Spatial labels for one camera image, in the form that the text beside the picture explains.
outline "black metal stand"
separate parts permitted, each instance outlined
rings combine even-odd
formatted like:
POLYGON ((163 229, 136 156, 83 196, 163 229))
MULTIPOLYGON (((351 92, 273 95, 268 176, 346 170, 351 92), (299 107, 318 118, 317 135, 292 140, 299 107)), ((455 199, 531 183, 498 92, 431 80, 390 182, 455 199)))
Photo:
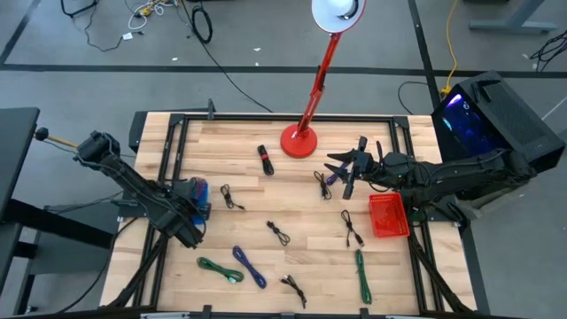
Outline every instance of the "black metal stand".
POLYGON ((79 13, 81 13, 81 12, 87 11, 88 9, 90 9, 90 8, 92 8, 92 7, 94 7, 94 6, 96 6, 97 4, 98 4, 98 0, 92 0, 92 4, 89 4, 89 5, 87 5, 86 7, 77 10, 76 12, 67 12, 67 11, 65 10, 65 1, 64 1, 64 0, 61 0, 61 11, 63 11, 63 13, 64 13, 66 16, 68 16, 69 18, 73 19, 75 15, 77 15, 77 14, 79 14, 79 13))
MULTIPOLYGON (((49 232, 104 249, 109 249, 113 240, 113 234, 109 232, 49 213, 16 199, 10 199, 8 202, 4 211, 4 222, 20 223, 35 230, 49 232)), ((31 247, 26 245, 26 248, 24 248, 24 245, 19 244, 21 253, 30 254, 29 249, 31 247)))

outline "red desk lamp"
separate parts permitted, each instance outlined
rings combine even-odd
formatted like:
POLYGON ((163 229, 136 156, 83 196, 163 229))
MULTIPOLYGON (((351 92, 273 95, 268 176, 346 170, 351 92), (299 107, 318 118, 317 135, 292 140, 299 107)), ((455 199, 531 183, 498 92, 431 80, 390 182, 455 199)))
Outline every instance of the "red desk lamp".
POLYGON ((315 109, 325 91, 325 75, 329 70, 335 49, 343 32, 353 27, 361 18, 366 0, 312 0, 311 12, 317 25, 330 33, 330 42, 325 58, 319 66, 315 83, 311 89, 311 98, 299 121, 282 132, 280 145, 283 151, 291 157, 302 159, 311 155, 317 147, 317 134, 309 127, 315 109))

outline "desk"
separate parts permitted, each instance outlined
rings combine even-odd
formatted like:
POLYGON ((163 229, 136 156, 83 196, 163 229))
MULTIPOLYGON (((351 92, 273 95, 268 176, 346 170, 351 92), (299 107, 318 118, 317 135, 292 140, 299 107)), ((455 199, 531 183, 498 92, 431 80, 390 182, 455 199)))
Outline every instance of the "desk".
MULTIPOLYGON (((289 121, 256 121, 256 115, 244 116, 250 120, 222 120, 230 118, 226 114, 224 117, 217 114, 214 121, 190 120, 180 177, 204 177, 209 182, 213 211, 205 240, 196 250, 183 247, 176 239, 169 241, 158 310, 201 311, 204 305, 212 305, 214 312, 357 314, 361 307, 368 307, 371 314, 417 314, 408 241, 373 236, 368 213, 372 189, 359 181, 352 199, 343 200, 344 187, 335 183, 330 187, 333 199, 324 201, 313 177, 314 170, 329 173, 322 165, 333 163, 327 153, 347 152, 356 147, 360 136, 369 140, 367 152, 377 153, 376 141, 382 143, 384 153, 390 152, 389 126, 365 121, 365 116, 351 116, 353 121, 339 122, 315 119, 312 128, 319 136, 317 150, 306 159, 292 159, 279 147, 280 134, 289 121), (260 144, 268 149, 276 171, 273 176, 263 174, 256 151, 260 144), (234 201, 246 207, 245 212, 225 206, 220 193, 225 183, 230 185, 234 201), (368 306, 361 302, 354 259, 357 247, 346 248, 346 226, 340 217, 343 209, 350 211, 353 226, 366 243, 362 251, 373 296, 368 306), (291 237, 287 247, 283 248, 268 229, 268 220, 291 237), (231 252, 234 245, 241 246, 266 277, 265 290, 234 259, 231 252), (245 280, 229 284, 223 276, 200 269, 196 263, 200 256, 225 268, 243 271, 245 280), (292 288, 279 283, 285 274, 293 275, 305 292, 307 309, 301 307, 292 288)), ((148 113, 145 120, 135 169, 147 179, 158 177, 169 118, 170 113, 148 113)), ((417 159, 439 162, 430 117, 410 116, 408 124, 417 159)), ((400 150, 405 152, 402 128, 396 130, 400 150)), ((174 138, 172 150, 177 149, 178 139, 174 138)), ((171 178, 174 162, 172 152, 167 178, 171 178)), ((138 268, 146 228, 147 221, 140 219, 117 239, 101 305, 116 298, 138 268)), ((475 308, 458 229, 449 222, 431 222, 430 229, 439 272, 463 303, 475 308)), ((423 268, 422 274, 428 308, 433 309, 430 281, 423 268)), ((149 290, 144 290, 146 303, 149 290)))

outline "black metal table frame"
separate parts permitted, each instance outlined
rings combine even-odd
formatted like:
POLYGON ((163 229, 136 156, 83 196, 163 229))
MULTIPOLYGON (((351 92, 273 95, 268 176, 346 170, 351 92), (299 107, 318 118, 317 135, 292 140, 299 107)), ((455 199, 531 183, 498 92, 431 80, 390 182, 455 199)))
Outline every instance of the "black metal table frame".
MULTIPOLYGON (((158 174, 158 182, 159 183, 165 183, 166 182, 166 173, 167 173, 167 166, 168 166, 168 160, 171 154, 171 148, 174 142, 174 132, 175 132, 175 128, 180 125, 181 126, 181 130, 180 130, 180 135, 179 135, 179 140, 178 140, 178 145, 177 145, 177 150, 176 150, 176 154, 175 154, 175 163, 174 163, 174 168, 173 168, 173 174, 172 174, 172 182, 178 181, 180 179, 180 173, 181 173, 181 168, 182 168, 182 162, 183 162, 183 152, 184 152, 184 148, 185 148, 185 142, 186 142, 186 138, 187 138, 187 132, 188 132, 188 128, 190 125, 190 121, 209 121, 209 120, 216 120, 216 121, 299 121, 300 119, 300 114, 284 114, 284 113, 280 113, 280 114, 276 114, 276 113, 171 113, 169 116, 169 121, 167 124, 167 134, 166 134, 166 140, 164 143, 164 147, 163 147, 163 152, 162 152, 162 158, 161 158, 161 162, 159 165, 159 174, 158 174)), ((399 139, 398 139, 398 132, 397 132, 397 128, 401 128, 402 130, 402 134, 403 134, 403 139, 404 139, 404 143, 406 145, 406 152, 408 155, 411 156, 415 156, 414 154, 414 148, 413 148, 413 144, 412 144, 412 139, 411 139, 411 133, 410 133, 410 127, 409 127, 409 121, 408 121, 408 117, 407 116, 381 116, 381 115, 332 115, 332 114, 326 114, 326 115, 316 115, 313 119, 313 121, 335 121, 335 122, 373 122, 373 123, 384 123, 388 125, 388 128, 390 130, 390 138, 392 139, 392 149, 394 152, 400 152, 400 143, 399 143, 399 139)), ((437 218, 435 219, 436 221, 446 221, 448 222, 447 219, 442 219, 442 218, 437 218)), ((468 225, 462 225, 462 227, 466 227, 467 229, 460 229, 460 233, 464 234, 464 233, 470 233, 470 230, 468 230, 468 225)), ((421 233, 422 233, 422 237, 423 237, 423 249, 425 250, 425 253, 427 254, 427 256, 429 257, 429 259, 431 260, 431 263, 435 266, 435 257, 434 257, 434 253, 433 253, 433 246, 431 243, 431 234, 430 234, 430 230, 429 230, 429 225, 428 222, 423 222, 422 225, 420 226, 421 229, 421 233)), ((146 258, 146 256, 148 255, 148 252, 151 250, 151 245, 153 243, 153 238, 154 238, 154 233, 155 230, 151 225, 148 225, 148 230, 146 233, 146 238, 144 241, 144 249, 143 249, 143 253, 142 253, 142 259, 141 262, 143 262, 143 260, 146 258)), ((151 288, 151 300, 150 300, 150 306, 152 307, 157 307, 158 305, 158 301, 159 301, 159 290, 161 288, 161 278, 163 277, 163 270, 164 270, 164 266, 165 266, 165 259, 166 259, 166 253, 167 250, 162 252, 162 254, 158 257, 157 261, 156 261, 156 268, 155 268, 155 274, 154 274, 154 278, 153 278, 153 285, 151 288)), ((474 253, 474 256, 472 256, 473 259, 469 260, 467 259, 468 263, 471 262, 476 262, 476 264, 478 264, 478 259, 476 258, 476 252, 474 253)), ((417 257, 410 253, 410 260, 411 260, 411 265, 412 265, 412 273, 413 273, 413 278, 414 278, 414 284, 415 284, 415 288, 416 288, 416 298, 417 298, 417 306, 419 309, 419 313, 421 315, 426 314, 429 310, 427 308, 427 301, 425 299, 425 292, 424 292, 424 288, 423 288, 423 278, 422 278, 422 272, 420 269, 420 262, 417 259, 417 257)), ((435 311, 437 312, 443 312, 445 311, 444 309, 444 303, 443 303, 443 298, 442 295, 439 291, 439 288, 435 286, 435 284, 433 282, 431 282, 431 288, 433 291, 433 300, 434 300, 434 306, 435 306, 435 311)), ((141 306, 142 304, 142 296, 144 294, 144 281, 142 281, 142 283, 140 284, 140 286, 138 287, 138 289, 136 290, 135 294, 134 294, 134 298, 133 298, 133 306, 134 307, 138 307, 141 306)), ((249 313, 234 313, 233 315, 242 315, 242 317, 250 317, 251 314, 249 313)), ((345 316, 341 316, 344 318, 360 318, 360 315, 345 315, 345 316)))

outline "cable bundle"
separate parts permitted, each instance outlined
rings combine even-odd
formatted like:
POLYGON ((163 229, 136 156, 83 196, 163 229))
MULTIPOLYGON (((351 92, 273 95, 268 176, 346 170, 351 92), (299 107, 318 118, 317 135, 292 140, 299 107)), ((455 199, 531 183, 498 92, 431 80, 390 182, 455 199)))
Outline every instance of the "cable bundle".
POLYGON ((246 210, 244 206, 237 205, 232 201, 232 197, 230 196, 230 186, 228 184, 222 185, 221 193, 222 196, 224 196, 224 201, 226 202, 228 208, 232 209, 234 208, 234 206, 236 206, 242 210, 246 210))
POLYGON ((321 174, 317 171, 313 172, 313 176, 319 181, 319 185, 321 185, 321 197, 323 199, 331 199, 333 196, 330 194, 329 187, 325 182, 325 174, 321 174))
POLYGON ((343 221, 346 222, 346 227, 348 228, 348 232, 346 233, 346 247, 347 248, 350 247, 350 242, 348 238, 351 236, 351 232, 354 233, 354 238, 358 242, 358 245, 364 247, 364 241, 362 241, 362 237, 359 234, 357 234, 356 231, 354 231, 353 222, 351 222, 350 213, 348 213, 348 211, 345 209, 340 213, 340 215, 341 217, 343 217, 343 221))
POLYGON ((205 257, 199 257, 197 259, 197 264, 202 269, 218 272, 219 274, 227 277, 227 279, 233 284, 240 283, 245 279, 245 275, 240 271, 223 268, 205 257))
POLYGON ((237 261, 240 261, 240 263, 243 264, 248 271, 250 271, 250 275, 252 275, 252 278, 254 278, 254 281, 261 289, 266 288, 266 279, 252 266, 246 258, 245 252, 243 252, 240 247, 234 246, 232 248, 232 255, 237 259, 237 261))
POLYGON ((273 175, 274 167, 272 166, 272 162, 269 161, 268 151, 266 151, 266 147, 264 147, 264 145, 258 146, 258 154, 262 158, 262 168, 264 169, 264 174, 273 175))
POLYGON ((559 54, 563 53, 564 51, 567 51, 567 30, 565 30, 565 32, 563 32, 562 34, 556 36, 555 38, 549 39, 542 47, 541 49, 539 49, 537 52, 533 53, 530 56, 530 59, 537 59, 538 60, 538 65, 535 68, 535 72, 543 72, 543 70, 545 70, 546 66, 548 66, 549 62, 551 62, 552 59, 554 59, 555 57, 557 57, 559 54), (553 44, 553 43, 557 43, 560 42, 559 44, 557 44, 556 46, 554 46, 551 49, 548 49, 548 46, 553 44), (544 62, 545 64, 543 65, 543 67, 540 70, 540 62, 544 62))
POLYGON ((266 222, 266 225, 268 225, 268 227, 270 227, 272 231, 274 231, 274 234, 277 235, 277 237, 280 239, 280 243, 282 243, 283 246, 287 246, 291 242, 291 238, 281 232, 273 222, 268 221, 266 222))
POLYGON ((358 277, 361 281, 362 302, 367 305, 372 304, 372 295, 370 294, 369 283, 366 281, 366 273, 364 272, 364 258, 360 249, 356 250, 356 267, 358 268, 358 277))
POLYGON ((283 284, 288 284, 291 286, 291 288, 295 289, 295 291, 297 292, 298 296, 301 298, 301 304, 303 305, 303 308, 305 309, 305 304, 307 304, 307 298, 305 298, 305 294, 303 293, 303 291, 298 287, 298 285, 295 283, 295 280, 293 280, 293 277, 291 275, 286 275, 284 276, 282 279, 280 279, 280 281, 283 284))

